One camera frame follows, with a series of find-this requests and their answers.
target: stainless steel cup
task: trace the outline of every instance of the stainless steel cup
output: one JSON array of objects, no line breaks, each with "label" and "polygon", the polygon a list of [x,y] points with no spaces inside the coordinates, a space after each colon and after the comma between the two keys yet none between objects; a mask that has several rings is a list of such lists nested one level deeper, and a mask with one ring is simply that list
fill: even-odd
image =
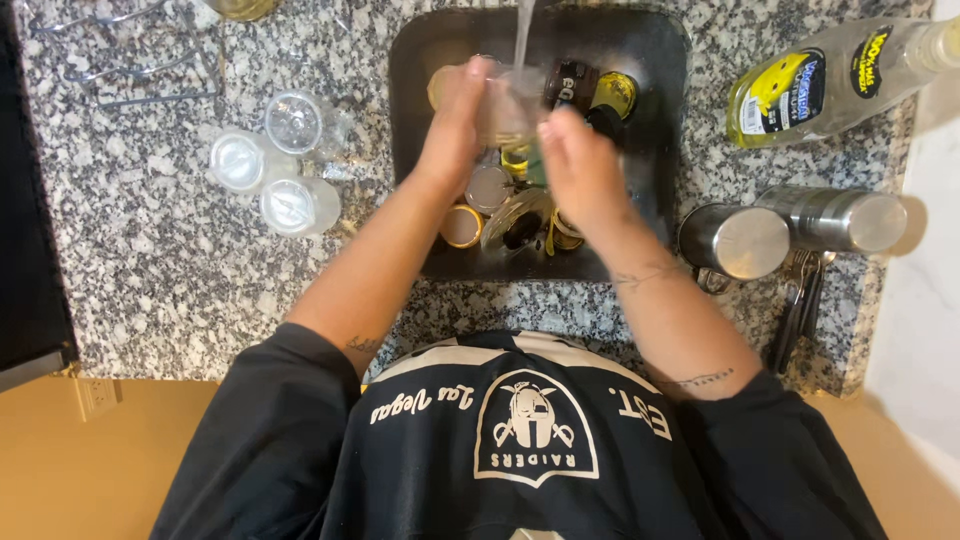
[{"label": "stainless steel cup", "polygon": [[869,255],[897,243],[906,230],[906,209],[885,193],[776,185],[756,200],[790,226],[792,247],[814,252]]},{"label": "stainless steel cup", "polygon": [[[698,271],[706,292],[720,294],[729,280],[748,282],[776,270],[790,251],[790,231],[768,209],[711,203],[693,210],[677,232],[680,253]],[[701,281],[701,269],[707,269]],[[727,278],[711,285],[711,274]]]}]

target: person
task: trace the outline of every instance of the person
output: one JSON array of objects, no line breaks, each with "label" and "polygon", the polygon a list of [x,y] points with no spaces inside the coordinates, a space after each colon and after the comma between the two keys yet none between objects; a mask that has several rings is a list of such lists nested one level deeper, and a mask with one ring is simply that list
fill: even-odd
[{"label": "person", "polygon": [[451,338],[360,380],[478,145],[485,61],[420,163],[237,356],[152,538],[882,538],[823,417],[785,392],[629,202],[571,110],[539,126],[550,193],[610,271],[646,380],[553,336]]}]

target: electrical outlet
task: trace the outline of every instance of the electrical outlet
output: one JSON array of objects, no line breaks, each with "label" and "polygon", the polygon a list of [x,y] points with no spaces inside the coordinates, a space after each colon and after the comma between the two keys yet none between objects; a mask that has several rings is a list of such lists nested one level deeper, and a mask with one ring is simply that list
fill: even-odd
[{"label": "electrical outlet", "polygon": [[102,415],[120,402],[117,381],[110,379],[74,379],[84,422]]}]

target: wrist tattoo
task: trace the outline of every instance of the wrist tattoo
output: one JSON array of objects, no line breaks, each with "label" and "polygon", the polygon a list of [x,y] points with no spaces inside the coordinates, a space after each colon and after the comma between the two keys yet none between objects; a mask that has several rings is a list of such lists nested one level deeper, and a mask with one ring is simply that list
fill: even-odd
[{"label": "wrist tattoo", "polygon": [[711,373],[708,375],[700,375],[694,377],[693,379],[687,380],[651,380],[653,384],[670,384],[673,386],[680,386],[682,388],[688,388],[690,386],[703,386],[705,384],[710,384],[712,382],[719,382],[720,380],[726,379],[733,374],[733,368],[727,368],[726,371],[718,371],[716,373]]},{"label": "wrist tattoo", "polygon": [[358,353],[373,354],[376,353],[376,350],[380,348],[380,344],[382,342],[382,339],[361,339],[359,335],[354,335],[353,339],[347,343],[347,348],[353,349]]},{"label": "wrist tattoo", "polygon": [[660,277],[668,276],[670,274],[675,274],[675,273],[679,274],[680,272],[681,272],[680,267],[670,262],[662,266],[656,267],[656,270],[654,271],[653,274],[650,274],[649,276],[644,276],[642,278],[638,278],[633,274],[624,274],[621,272],[617,272],[613,276],[613,284],[623,285],[625,288],[629,288],[631,291],[636,291],[636,289],[639,286],[641,286],[644,282],[648,282],[653,278],[660,278]]}]

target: raiders logo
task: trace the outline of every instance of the raiders logo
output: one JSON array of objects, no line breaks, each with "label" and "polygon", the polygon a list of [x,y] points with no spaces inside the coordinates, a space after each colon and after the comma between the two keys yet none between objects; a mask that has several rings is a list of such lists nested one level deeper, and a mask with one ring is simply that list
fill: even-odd
[{"label": "raiders logo", "polygon": [[500,376],[480,406],[473,477],[540,487],[557,475],[600,478],[584,411],[542,373],[519,369]]}]

